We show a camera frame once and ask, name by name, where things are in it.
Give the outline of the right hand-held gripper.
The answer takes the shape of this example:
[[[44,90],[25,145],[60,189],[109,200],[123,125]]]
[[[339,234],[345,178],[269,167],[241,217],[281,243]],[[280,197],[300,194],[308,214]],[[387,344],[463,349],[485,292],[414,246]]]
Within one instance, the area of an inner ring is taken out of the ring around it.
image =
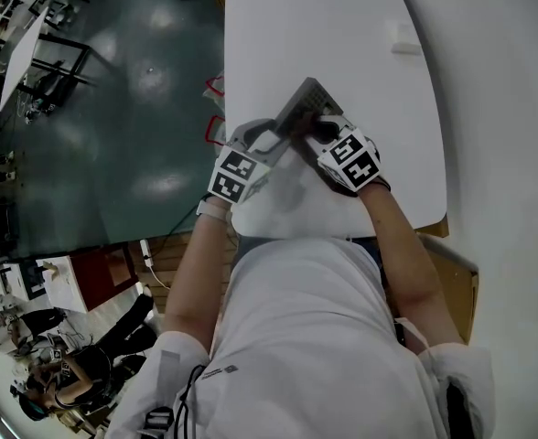
[[[343,115],[322,115],[321,125],[328,135],[344,135],[328,150],[314,136],[305,143],[317,156],[317,164],[351,192],[357,192],[382,173],[374,143]]]

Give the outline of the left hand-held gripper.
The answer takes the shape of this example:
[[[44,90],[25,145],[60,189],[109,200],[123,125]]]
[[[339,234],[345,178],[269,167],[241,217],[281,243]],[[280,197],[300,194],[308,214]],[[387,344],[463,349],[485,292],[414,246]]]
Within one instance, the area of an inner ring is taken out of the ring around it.
[[[274,119],[256,119],[239,125],[215,161],[208,192],[231,204],[242,204],[268,182],[271,168],[290,146],[283,138],[259,138],[274,130]],[[250,147],[250,156],[231,147]]]

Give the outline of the dark red cloth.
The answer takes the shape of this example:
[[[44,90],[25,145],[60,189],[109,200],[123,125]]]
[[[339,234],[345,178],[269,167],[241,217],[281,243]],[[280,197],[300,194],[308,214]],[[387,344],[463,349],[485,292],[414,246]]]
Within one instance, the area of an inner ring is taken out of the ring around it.
[[[307,138],[317,131],[318,115],[314,112],[305,112],[295,123],[289,133],[291,146],[300,155],[313,155],[314,151],[308,144]]]

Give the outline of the grey keypad device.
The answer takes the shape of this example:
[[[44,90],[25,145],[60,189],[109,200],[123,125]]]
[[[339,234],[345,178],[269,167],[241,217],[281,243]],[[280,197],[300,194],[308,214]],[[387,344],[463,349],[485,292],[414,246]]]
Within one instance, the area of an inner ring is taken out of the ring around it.
[[[286,138],[307,112],[317,115],[343,114],[341,107],[317,79],[307,77],[274,119],[276,135]]]

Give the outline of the person's right forearm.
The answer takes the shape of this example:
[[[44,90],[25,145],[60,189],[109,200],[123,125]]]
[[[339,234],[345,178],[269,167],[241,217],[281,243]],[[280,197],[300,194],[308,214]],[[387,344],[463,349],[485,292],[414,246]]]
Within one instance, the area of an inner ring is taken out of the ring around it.
[[[391,191],[381,183],[370,183],[360,190],[359,198],[371,219],[399,314],[431,346],[462,344],[436,268]]]

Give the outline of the person's left forearm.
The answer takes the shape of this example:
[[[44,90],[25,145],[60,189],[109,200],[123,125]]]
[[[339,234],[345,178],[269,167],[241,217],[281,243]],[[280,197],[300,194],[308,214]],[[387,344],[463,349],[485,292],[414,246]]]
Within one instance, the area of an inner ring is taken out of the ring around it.
[[[226,235],[226,222],[198,217],[167,296],[163,328],[190,335],[205,349],[219,318]]]

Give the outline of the white wristband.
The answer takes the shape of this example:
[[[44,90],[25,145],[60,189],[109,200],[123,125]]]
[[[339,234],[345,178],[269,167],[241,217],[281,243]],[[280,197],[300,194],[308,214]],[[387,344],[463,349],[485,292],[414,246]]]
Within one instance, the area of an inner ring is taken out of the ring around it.
[[[227,217],[229,214],[228,208],[225,208],[223,206],[219,206],[218,204],[214,202],[210,202],[210,198],[202,199],[196,209],[196,215],[197,216],[208,216],[211,218],[214,218],[216,220],[220,221],[227,221]]]

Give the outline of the small white packet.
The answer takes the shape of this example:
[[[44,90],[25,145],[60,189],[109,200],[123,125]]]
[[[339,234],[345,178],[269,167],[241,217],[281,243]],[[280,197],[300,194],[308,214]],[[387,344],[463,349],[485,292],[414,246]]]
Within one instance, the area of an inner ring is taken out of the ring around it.
[[[412,22],[388,20],[386,23],[390,51],[399,55],[423,54],[422,45]]]

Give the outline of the wooden slat pallet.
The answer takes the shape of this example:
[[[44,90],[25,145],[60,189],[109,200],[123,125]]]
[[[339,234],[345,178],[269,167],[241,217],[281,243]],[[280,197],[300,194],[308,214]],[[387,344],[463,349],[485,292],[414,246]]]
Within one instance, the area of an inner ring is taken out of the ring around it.
[[[173,283],[181,259],[188,247],[190,237],[190,232],[184,232],[171,235],[167,238],[165,236],[160,236],[147,240],[153,260],[152,269],[154,270],[156,277],[165,287],[170,287]],[[229,285],[231,264],[236,255],[237,245],[238,238],[233,230],[229,230],[225,237],[225,248],[222,258],[221,300],[223,300]],[[165,312],[168,290],[157,281],[151,270],[145,264],[140,241],[129,241],[128,249],[139,282],[150,287],[157,312],[163,314]]]

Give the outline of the cardboard piece under table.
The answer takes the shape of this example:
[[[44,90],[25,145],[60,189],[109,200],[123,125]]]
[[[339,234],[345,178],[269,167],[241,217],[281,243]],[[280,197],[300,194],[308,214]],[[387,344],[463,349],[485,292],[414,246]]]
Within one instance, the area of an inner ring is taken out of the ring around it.
[[[416,229],[417,232],[423,233],[426,235],[445,238],[449,235],[449,225],[447,215],[444,216],[439,222],[430,224],[421,228]]]

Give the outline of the flat cardboard sheet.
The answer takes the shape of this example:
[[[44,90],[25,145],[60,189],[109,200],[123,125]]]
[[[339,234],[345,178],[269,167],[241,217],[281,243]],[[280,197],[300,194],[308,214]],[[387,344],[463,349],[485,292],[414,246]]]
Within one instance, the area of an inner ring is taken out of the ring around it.
[[[479,294],[478,269],[435,237],[419,233],[419,238],[436,267],[458,333],[468,343]]]

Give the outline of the person's white shirt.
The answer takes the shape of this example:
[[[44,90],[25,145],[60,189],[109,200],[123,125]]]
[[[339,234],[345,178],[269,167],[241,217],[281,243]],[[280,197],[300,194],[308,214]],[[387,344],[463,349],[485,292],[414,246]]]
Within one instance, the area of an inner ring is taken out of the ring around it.
[[[274,241],[240,259],[212,350],[162,334],[105,439],[490,439],[490,354],[432,347],[394,319],[379,270],[340,240]]]

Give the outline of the dark red cabinet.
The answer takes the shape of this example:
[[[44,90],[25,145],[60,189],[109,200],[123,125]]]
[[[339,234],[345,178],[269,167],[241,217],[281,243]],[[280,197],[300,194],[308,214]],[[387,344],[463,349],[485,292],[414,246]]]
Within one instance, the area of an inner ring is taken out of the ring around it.
[[[74,252],[70,260],[87,312],[138,282],[127,243]]]

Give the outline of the white cabinet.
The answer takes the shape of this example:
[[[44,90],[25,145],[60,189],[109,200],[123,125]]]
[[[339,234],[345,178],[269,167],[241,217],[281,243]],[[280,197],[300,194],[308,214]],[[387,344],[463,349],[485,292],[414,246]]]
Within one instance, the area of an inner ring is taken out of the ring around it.
[[[11,295],[19,300],[32,301],[44,294],[52,306],[89,312],[69,256],[5,262],[0,269]]]

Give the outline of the white table with black legs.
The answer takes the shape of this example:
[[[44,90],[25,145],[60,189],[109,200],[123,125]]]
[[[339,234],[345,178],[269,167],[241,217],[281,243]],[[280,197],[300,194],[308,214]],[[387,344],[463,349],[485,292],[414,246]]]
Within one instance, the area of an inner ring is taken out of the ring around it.
[[[35,19],[30,28],[21,37],[20,41],[13,49],[7,68],[5,70],[5,80],[0,98],[0,112],[15,91],[22,91],[34,95],[34,90],[26,86],[22,80],[31,67],[39,68],[48,72],[57,72],[67,79],[75,80],[77,83],[88,84],[88,81],[78,76],[81,72],[81,65],[91,52],[91,47],[87,44],[57,37],[51,34],[43,34],[42,27],[46,24],[48,8],[44,9]],[[35,53],[39,42],[48,42],[51,44],[61,45],[68,48],[77,49],[80,54],[69,71],[59,69],[47,62],[36,59]]]

